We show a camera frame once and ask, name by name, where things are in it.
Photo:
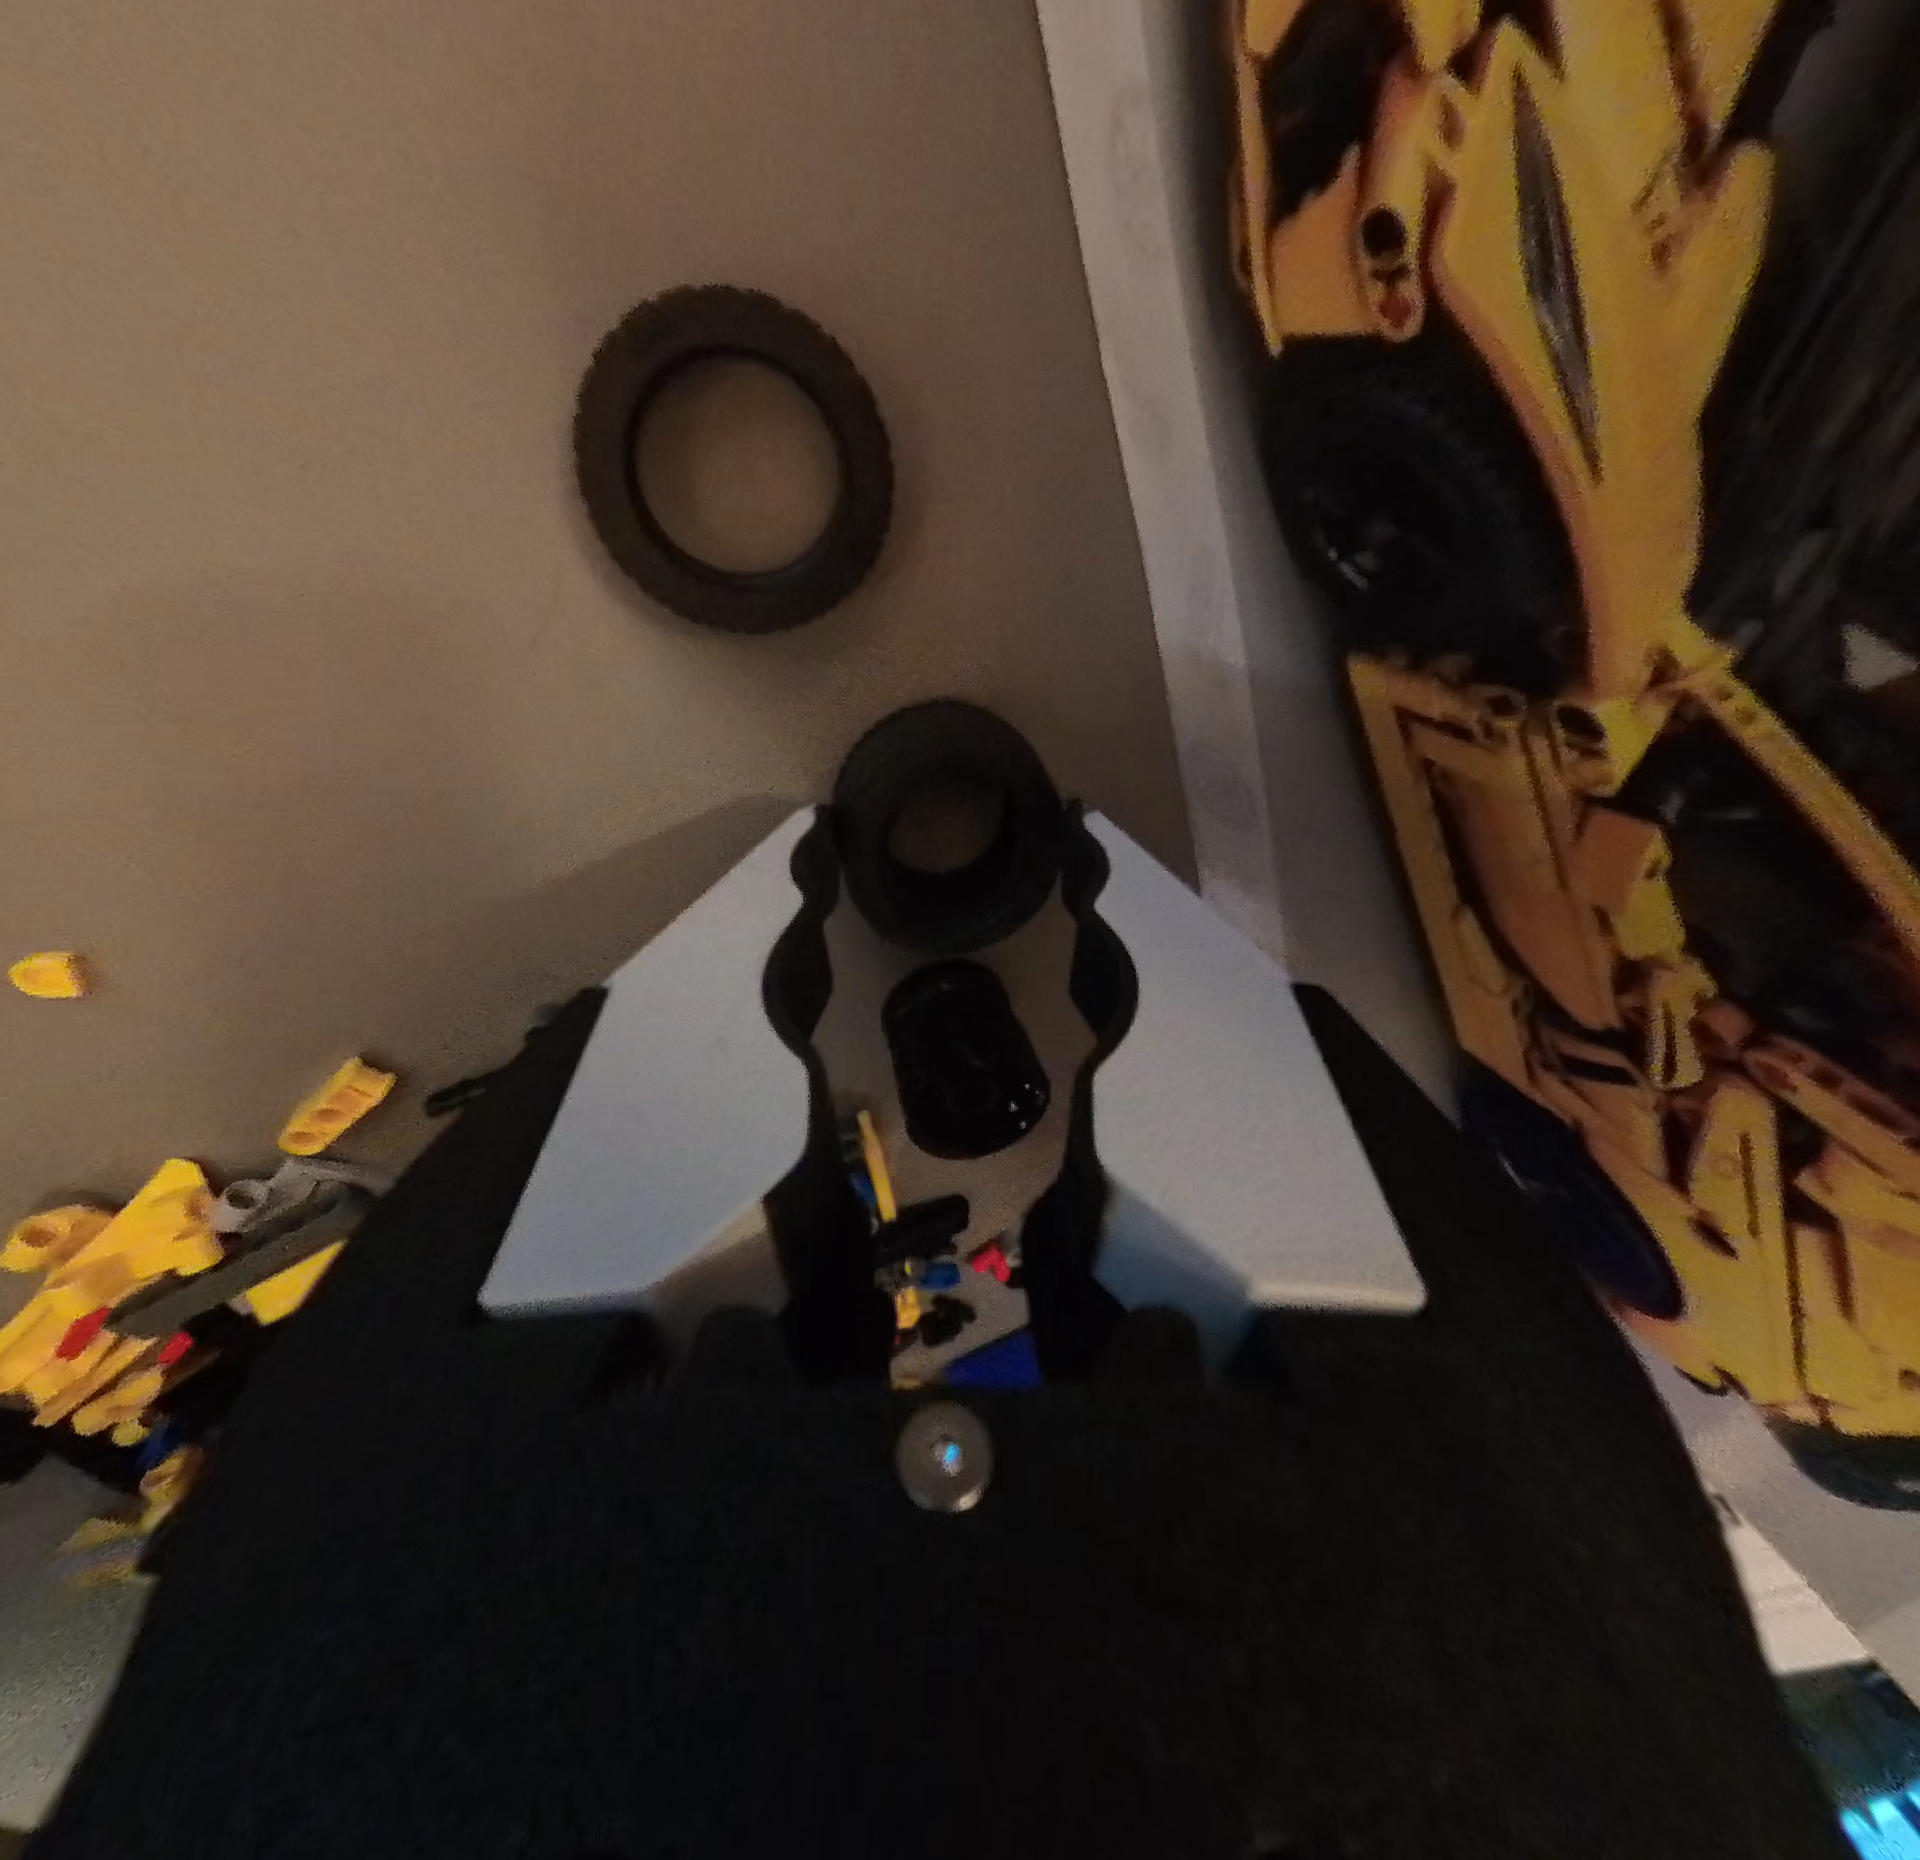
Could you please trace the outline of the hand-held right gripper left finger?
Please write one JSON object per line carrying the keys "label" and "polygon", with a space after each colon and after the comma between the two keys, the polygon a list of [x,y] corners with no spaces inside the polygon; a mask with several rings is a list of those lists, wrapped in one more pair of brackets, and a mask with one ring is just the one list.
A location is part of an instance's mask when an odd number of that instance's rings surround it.
{"label": "hand-held right gripper left finger", "polygon": [[479,1287],[493,1318],[757,1307],[812,1382],[863,1379],[863,1203],[820,1029],[842,898],[800,810],[603,984]]}

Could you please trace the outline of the small yellow brick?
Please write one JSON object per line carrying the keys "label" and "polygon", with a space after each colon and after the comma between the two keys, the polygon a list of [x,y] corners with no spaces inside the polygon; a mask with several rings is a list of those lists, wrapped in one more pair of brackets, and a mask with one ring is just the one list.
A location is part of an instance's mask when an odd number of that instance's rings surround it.
{"label": "small yellow brick", "polygon": [[348,1128],[370,1117],[395,1086],[395,1070],[370,1057],[347,1057],[317,1092],[285,1113],[275,1147],[292,1157],[319,1157]]}

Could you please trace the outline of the blue plastic bin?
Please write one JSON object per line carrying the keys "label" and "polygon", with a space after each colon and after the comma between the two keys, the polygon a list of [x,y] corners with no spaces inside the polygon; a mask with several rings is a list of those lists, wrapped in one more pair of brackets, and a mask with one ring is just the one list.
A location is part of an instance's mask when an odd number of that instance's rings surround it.
{"label": "blue plastic bin", "polygon": [[1780,1675],[1793,1734],[1859,1855],[1918,1855],[1918,1706],[1877,1664]]}

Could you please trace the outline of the grey desk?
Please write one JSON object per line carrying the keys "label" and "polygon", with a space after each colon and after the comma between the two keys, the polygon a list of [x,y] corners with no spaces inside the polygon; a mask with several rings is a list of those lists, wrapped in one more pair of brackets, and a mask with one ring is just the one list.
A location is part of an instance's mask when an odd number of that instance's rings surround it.
{"label": "grey desk", "polygon": [[[595,347],[816,320],[895,517],[725,633],[597,546]],[[713,360],[639,444],[750,573],[835,493]],[[510,1076],[262,1356],[29,1855],[1849,1855],[1640,1360],[1301,978],[1435,1301],[1249,1379],[986,1394],[914,1507],[886,1382],[725,1318],[490,1324],[600,980],[877,717],[965,696],[1202,876],[1033,0],[3,0],[3,1223],[251,1164],[338,1057]],[[1387,954],[1413,957],[1358,783]]]}

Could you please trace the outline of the black toy wheel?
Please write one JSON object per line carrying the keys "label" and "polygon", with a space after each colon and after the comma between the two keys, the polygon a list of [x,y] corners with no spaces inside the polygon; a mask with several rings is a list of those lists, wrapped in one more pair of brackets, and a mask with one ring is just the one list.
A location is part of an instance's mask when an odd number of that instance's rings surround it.
{"label": "black toy wheel", "polygon": [[[919,870],[894,830],[938,784],[997,794],[997,830],[965,866]],[[1061,791],[1000,715],[963,699],[924,699],[857,737],[833,784],[833,837],[857,913],[894,947],[971,957],[1020,933],[1061,876]]]}
{"label": "black toy wheel", "polygon": [[930,960],[878,1008],[907,1137],[930,1157],[1014,1147],[1049,1108],[1049,1080],[1007,987],[979,960]]}
{"label": "black toy wheel", "polygon": [[[784,564],[736,573],[694,557],[656,512],[639,472],[647,413],[667,383],[745,360],[812,403],[833,444],[835,493]],[[571,416],[571,464],[597,546],[662,610],[725,633],[816,624],[878,564],[895,517],[895,459],[877,394],[816,320],[743,285],[675,285],[641,299],[595,347]]]}

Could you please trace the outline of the white booklet yellow car picture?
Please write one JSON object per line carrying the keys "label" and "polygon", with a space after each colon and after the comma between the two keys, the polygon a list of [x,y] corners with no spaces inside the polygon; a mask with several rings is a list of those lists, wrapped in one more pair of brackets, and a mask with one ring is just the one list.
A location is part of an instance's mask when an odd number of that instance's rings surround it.
{"label": "white booklet yellow car picture", "polygon": [[1202,891],[1918,1695],[1918,0],[1038,14]]}

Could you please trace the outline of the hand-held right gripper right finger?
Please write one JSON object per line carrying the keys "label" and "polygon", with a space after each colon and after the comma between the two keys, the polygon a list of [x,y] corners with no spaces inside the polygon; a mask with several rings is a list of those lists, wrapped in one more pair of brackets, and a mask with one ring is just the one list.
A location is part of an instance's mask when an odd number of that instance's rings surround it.
{"label": "hand-held right gripper right finger", "polygon": [[1428,1282],[1285,966],[1080,803],[1061,904],[1090,1047],[1028,1207],[1039,1379],[1095,1379],[1136,1317],[1176,1317],[1202,1374],[1268,1313],[1421,1317]]}

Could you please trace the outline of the pile of toy bricks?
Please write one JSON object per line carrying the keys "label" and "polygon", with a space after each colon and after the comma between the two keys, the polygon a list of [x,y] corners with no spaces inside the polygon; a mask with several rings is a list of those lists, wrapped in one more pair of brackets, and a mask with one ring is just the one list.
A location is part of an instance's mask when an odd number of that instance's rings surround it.
{"label": "pile of toy bricks", "polygon": [[219,1330],[262,1348],[292,1318],[388,1188],[338,1144],[275,1157],[257,1178],[210,1188],[167,1157],[123,1205],[68,1203],[21,1219],[3,1271],[32,1291],[3,1318],[3,1482],[32,1471],[60,1438],[72,1466],[107,1465],[110,1512],[74,1526],[56,1557],[85,1581],[142,1576],[198,1466],[205,1433],[183,1427],[183,1382],[220,1360]]}

